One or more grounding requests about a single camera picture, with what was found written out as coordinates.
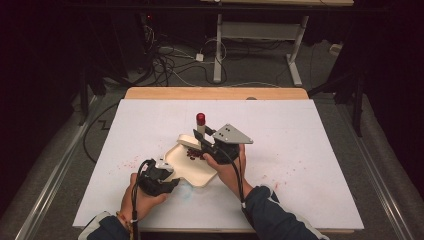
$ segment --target white table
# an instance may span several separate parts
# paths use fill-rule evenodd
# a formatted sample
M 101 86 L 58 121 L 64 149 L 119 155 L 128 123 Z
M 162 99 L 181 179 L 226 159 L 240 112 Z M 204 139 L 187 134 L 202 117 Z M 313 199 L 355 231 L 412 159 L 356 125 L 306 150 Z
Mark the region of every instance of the white table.
M 229 94 L 238 89 L 222 90 Z M 171 99 L 181 98 L 171 95 L 169 89 L 164 91 Z M 213 97 L 210 93 L 216 91 L 219 88 L 204 89 L 202 96 Z M 202 88 L 193 92 L 201 93 Z M 130 173 L 136 172 L 145 159 L 165 154 L 175 146 L 179 134 L 191 134 L 198 112 L 206 114 L 209 127 L 219 129 L 231 123 L 255 141 L 246 147 L 246 177 L 251 184 L 269 185 L 282 204 L 321 231 L 363 229 L 315 105 L 307 99 L 122 100 L 73 226 L 85 226 L 102 211 L 118 210 Z M 253 231 L 240 211 L 238 199 L 218 178 L 204 188 L 180 181 L 168 200 L 140 223 L 140 228 Z

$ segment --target wooden table edge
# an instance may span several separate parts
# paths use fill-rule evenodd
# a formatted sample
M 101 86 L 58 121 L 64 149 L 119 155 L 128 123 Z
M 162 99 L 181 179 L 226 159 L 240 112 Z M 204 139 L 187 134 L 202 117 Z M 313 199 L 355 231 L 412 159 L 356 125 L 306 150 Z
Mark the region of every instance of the wooden table edge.
M 133 87 L 125 99 L 163 100 L 306 100 L 303 88 Z

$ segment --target red cap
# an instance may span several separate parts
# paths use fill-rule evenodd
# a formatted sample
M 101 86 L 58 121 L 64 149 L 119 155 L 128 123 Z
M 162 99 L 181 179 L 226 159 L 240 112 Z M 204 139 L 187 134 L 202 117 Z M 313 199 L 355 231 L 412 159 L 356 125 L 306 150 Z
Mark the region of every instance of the red cap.
M 205 123 L 206 123 L 206 117 L 205 117 L 205 114 L 203 114 L 203 113 L 198 113 L 198 114 L 196 115 L 196 122 L 197 122 L 197 125 L 199 125 L 199 126 L 203 126 L 203 125 L 205 125 Z

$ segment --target hand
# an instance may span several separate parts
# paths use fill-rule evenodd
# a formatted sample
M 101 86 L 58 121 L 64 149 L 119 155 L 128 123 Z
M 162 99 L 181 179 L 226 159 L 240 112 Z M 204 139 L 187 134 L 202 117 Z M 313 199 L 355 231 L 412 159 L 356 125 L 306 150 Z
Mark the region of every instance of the hand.
M 130 185 L 127 187 L 124 197 L 122 198 L 120 213 L 125 218 L 126 221 L 129 221 L 130 219 L 132 219 L 131 193 L 135 185 L 136 179 L 137 179 L 137 173 L 132 173 L 130 178 Z M 168 197 L 167 193 L 162 193 L 158 195 L 157 197 L 149 196 L 146 193 L 144 193 L 143 190 L 138 188 L 137 189 L 137 207 L 136 207 L 138 220 L 145 218 L 149 214 L 150 210 L 152 210 L 153 207 L 163 203 L 167 197 Z M 123 223 L 124 227 L 126 228 L 127 225 L 125 221 L 120 218 L 118 219 L 121 221 L 121 223 Z
M 232 164 L 220 165 L 208 153 L 203 154 L 203 158 L 205 158 L 209 166 L 218 172 L 219 179 L 221 179 L 221 181 L 240 199 L 237 175 Z M 237 167 L 237 171 L 240 172 L 241 170 L 240 177 L 243 184 L 243 196 L 246 197 L 252 190 L 252 186 L 244 178 L 244 172 L 246 170 L 246 153 L 244 144 L 240 144 L 240 154 L 239 157 L 234 160 L 234 164 Z

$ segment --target person's left hand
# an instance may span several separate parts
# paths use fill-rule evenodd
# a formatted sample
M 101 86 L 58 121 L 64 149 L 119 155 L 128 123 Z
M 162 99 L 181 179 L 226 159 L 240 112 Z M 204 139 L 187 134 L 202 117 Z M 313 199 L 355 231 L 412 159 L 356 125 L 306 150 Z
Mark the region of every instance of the person's left hand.
M 131 193 L 137 179 L 137 173 L 132 173 L 130 178 L 130 185 L 127 187 L 124 197 L 122 198 L 121 203 L 121 215 L 125 218 L 126 221 L 129 221 L 132 218 L 132 203 L 131 203 Z M 157 197 L 149 196 L 143 192 L 140 188 L 137 189 L 137 216 L 138 220 L 145 218 L 150 210 L 158 204 L 163 203 L 168 197 L 167 193 L 162 193 Z

